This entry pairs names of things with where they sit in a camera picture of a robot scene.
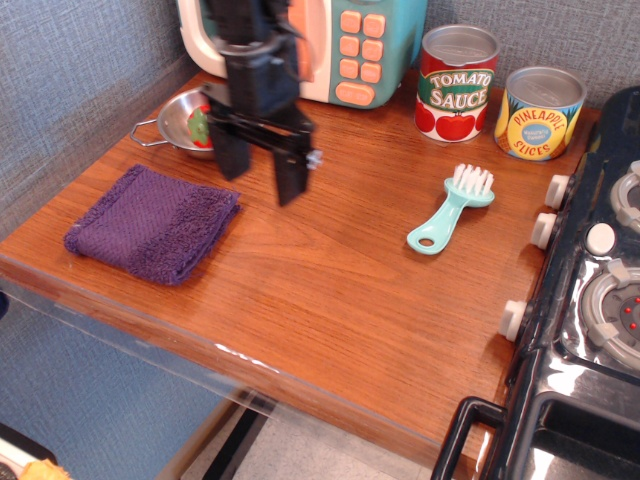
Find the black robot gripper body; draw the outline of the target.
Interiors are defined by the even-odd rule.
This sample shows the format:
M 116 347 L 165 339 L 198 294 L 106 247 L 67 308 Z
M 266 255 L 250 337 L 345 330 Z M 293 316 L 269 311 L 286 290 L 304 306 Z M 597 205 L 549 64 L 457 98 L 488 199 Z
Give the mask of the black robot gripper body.
M 211 106 L 208 122 L 231 123 L 249 146 L 304 156 L 309 170 L 317 168 L 322 152 L 312 146 L 315 125 L 296 106 L 296 40 L 269 37 L 241 45 L 217 37 L 214 45 L 226 64 L 227 84 L 203 87 Z

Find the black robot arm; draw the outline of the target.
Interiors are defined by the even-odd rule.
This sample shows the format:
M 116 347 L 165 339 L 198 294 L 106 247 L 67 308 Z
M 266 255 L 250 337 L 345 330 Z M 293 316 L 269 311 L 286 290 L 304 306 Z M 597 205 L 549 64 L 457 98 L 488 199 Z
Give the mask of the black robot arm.
M 301 34 L 288 21 L 288 7 L 287 1 L 211 1 L 213 43 L 227 83 L 202 87 L 221 173 L 228 180 L 243 175 L 252 145 L 269 151 L 282 206 L 306 192 L 310 172 L 322 163 L 313 146 L 315 125 L 296 105 Z

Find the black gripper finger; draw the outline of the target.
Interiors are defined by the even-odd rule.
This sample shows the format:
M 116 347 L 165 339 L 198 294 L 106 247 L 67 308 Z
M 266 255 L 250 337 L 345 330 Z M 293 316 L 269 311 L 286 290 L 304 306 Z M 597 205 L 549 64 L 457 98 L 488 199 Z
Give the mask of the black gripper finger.
M 309 168 L 304 156 L 277 149 L 273 152 L 280 206 L 286 206 L 307 190 Z
M 231 123 L 210 120 L 208 128 L 215 160 L 222 175 L 227 180 L 234 180 L 246 173 L 250 167 L 250 147 L 239 135 L 237 127 Z

